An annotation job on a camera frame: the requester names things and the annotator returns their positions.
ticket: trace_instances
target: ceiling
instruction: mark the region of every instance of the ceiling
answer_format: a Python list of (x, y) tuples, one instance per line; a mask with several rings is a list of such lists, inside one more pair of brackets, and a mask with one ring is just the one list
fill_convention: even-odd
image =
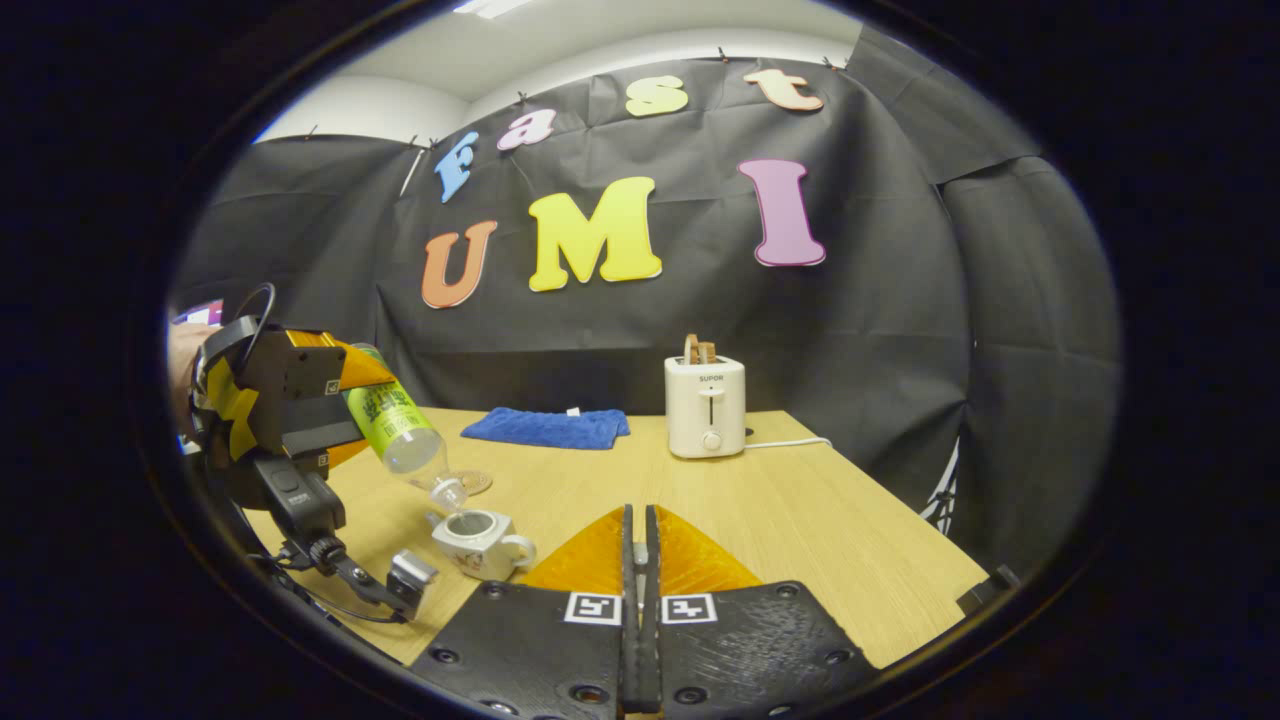
[(415, 82), (470, 102), (532, 69), (602, 45), (727, 26), (835, 40), (856, 37), (861, 27), (813, 0), (532, 0), (494, 19), (442, 13), (339, 74)]

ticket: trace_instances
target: wooden table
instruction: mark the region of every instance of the wooden table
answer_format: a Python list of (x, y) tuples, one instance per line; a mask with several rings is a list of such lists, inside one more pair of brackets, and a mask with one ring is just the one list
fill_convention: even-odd
[[(631, 436), (613, 450), (558, 450), (460, 437), (484, 413), (424, 407), (445, 438), (449, 465), (489, 473), (494, 482), (467, 507), (515, 519), (540, 557), (600, 515), (631, 503), (662, 505), (692, 523), (765, 583), (799, 580), (883, 667), (963, 618), (956, 598), (987, 574), (909, 507), (824, 443), (746, 450), (733, 457), (681, 460), (667, 450), (662, 416), (628, 418)], [(813, 437), (783, 411), (749, 413), (749, 442)], [(410, 548), (440, 570), (419, 621), (403, 625), (343, 618), (356, 633), (401, 662), (412, 662), (462, 606), (479, 580), (436, 548), (424, 515), (428, 495), (385, 473), (371, 450), (334, 468), (329, 484), (347, 506), (338, 537), (380, 580), (392, 556)], [(282, 537), (265, 511), (250, 511), (268, 548)], [(302, 585), (365, 614), (387, 614), (356, 600), (337, 577), (293, 573)], [(517, 574), (512, 582), (520, 582)]]

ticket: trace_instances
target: black backdrop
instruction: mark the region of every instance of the black backdrop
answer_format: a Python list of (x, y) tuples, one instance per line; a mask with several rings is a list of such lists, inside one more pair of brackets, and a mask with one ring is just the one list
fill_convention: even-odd
[[(741, 79), (768, 68), (806, 78), (824, 106), (786, 110)], [(627, 85), (666, 74), (689, 105), (630, 115)], [(557, 111), (550, 137), (494, 147), (541, 108)], [(480, 135), (471, 177), (442, 204), (431, 170), (468, 132)], [(916, 511), (961, 438), (952, 516), (941, 523), (933, 503), (931, 519), (984, 565), (1028, 571), (1083, 506), (1120, 373), (1098, 237), (1024, 132), (887, 36), (867, 28), (838, 72), (707, 59), (594, 76), (419, 154), (328, 136), (248, 147), (198, 224), (175, 304), (234, 307), (273, 281), (279, 319), (375, 342), (420, 404), (472, 410), (662, 414), (662, 359), (696, 332), (746, 365), (749, 410), (790, 411)], [(737, 164), (759, 158), (806, 167), (822, 264), (755, 260), (760, 215)], [(631, 176), (657, 184), (662, 274), (531, 292), (530, 204), (567, 192), (590, 215)], [(426, 241), (481, 220), (498, 228), (476, 290), (426, 306)], [(467, 246), (453, 247), (447, 281)]]

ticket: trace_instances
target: green bottle label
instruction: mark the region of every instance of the green bottle label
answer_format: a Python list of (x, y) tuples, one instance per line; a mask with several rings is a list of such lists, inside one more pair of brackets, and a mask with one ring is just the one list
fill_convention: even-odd
[[(371, 347), (360, 350), (372, 355), (385, 366), (381, 355)], [(399, 382), (383, 383), (378, 386), (357, 387), (344, 392), (347, 410), (360, 427), (360, 432), (369, 441), (369, 445), (381, 459), (387, 446), (401, 433), (413, 428), (431, 428), (431, 423), (422, 416), (422, 411), (413, 405), (413, 400), (404, 392)]]

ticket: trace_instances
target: hand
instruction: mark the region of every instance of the hand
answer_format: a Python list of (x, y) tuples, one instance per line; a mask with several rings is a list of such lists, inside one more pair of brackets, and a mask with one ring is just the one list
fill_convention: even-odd
[(191, 424), (191, 375), (196, 370), (200, 346), (220, 328), (183, 323), (169, 328), (169, 402), (178, 429), (189, 437), (196, 434)]

